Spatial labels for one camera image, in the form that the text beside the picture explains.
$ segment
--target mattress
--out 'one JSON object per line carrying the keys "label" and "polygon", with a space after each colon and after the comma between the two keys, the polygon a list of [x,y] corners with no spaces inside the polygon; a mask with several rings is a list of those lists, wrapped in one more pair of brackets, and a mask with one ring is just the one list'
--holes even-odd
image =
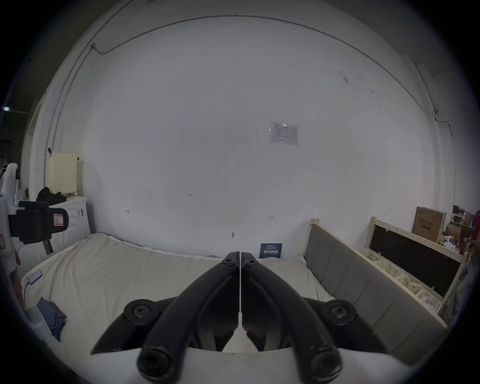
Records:
{"label": "mattress", "polygon": [[[88,377],[92,347],[126,304],[135,299],[156,301],[178,296],[221,260],[151,250],[95,233],[27,273],[22,279],[24,301],[30,308],[43,297],[68,316],[61,341],[52,336],[45,341],[63,363]],[[303,257],[268,258],[261,263],[300,295],[322,301],[333,299]],[[37,270],[43,276],[29,285],[28,277]]]}

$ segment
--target blue cloth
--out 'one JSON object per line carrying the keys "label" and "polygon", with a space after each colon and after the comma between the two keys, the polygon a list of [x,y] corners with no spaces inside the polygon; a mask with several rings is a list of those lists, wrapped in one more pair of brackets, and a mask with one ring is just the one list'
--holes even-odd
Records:
{"label": "blue cloth", "polygon": [[67,315],[64,314],[54,302],[46,301],[43,297],[40,298],[36,307],[45,319],[52,336],[60,341],[61,330],[67,322]]}

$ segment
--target paper sign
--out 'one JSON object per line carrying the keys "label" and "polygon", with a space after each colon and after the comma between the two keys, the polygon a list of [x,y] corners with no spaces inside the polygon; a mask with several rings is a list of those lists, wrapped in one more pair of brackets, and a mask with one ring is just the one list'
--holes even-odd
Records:
{"label": "paper sign", "polygon": [[276,244],[261,244],[260,245],[260,258],[265,257],[278,257],[282,254],[282,243]]}
{"label": "paper sign", "polygon": [[293,124],[270,122],[270,142],[298,145],[299,128]]}

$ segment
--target plastic basket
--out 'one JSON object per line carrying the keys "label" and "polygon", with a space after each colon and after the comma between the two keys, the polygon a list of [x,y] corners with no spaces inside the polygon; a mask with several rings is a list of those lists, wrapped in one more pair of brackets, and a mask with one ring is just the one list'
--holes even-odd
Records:
{"label": "plastic basket", "polygon": [[432,312],[438,313],[442,308],[442,302],[438,300],[434,295],[432,295],[429,291],[422,288],[418,293],[417,297],[423,301],[423,304]]}
{"label": "plastic basket", "polygon": [[359,252],[360,252],[363,256],[365,256],[367,259],[370,259],[370,260],[372,260],[373,262],[376,262],[376,261],[384,258],[384,257],[382,257],[381,255],[379,255],[377,252],[372,251],[370,248],[360,249]]}
{"label": "plastic basket", "polygon": [[397,278],[396,278],[400,284],[402,284],[403,286],[405,286],[408,290],[412,291],[415,295],[421,290],[423,289],[423,285],[422,284],[417,284],[417,283],[414,283],[410,280],[410,278],[402,273],[400,274]]}
{"label": "plastic basket", "polygon": [[400,267],[396,266],[387,259],[380,259],[375,262],[380,268],[387,272],[391,277],[395,278],[402,273]]}

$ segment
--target gray upholstered headboard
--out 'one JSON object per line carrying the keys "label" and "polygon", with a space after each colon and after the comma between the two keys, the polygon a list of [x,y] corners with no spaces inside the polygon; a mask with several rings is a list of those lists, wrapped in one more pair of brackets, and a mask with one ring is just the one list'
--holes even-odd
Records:
{"label": "gray upholstered headboard", "polygon": [[362,254],[311,227],[305,260],[328,293],[352,303],[400,361],[414,364],[427,355],[445,334],[443,320]]}

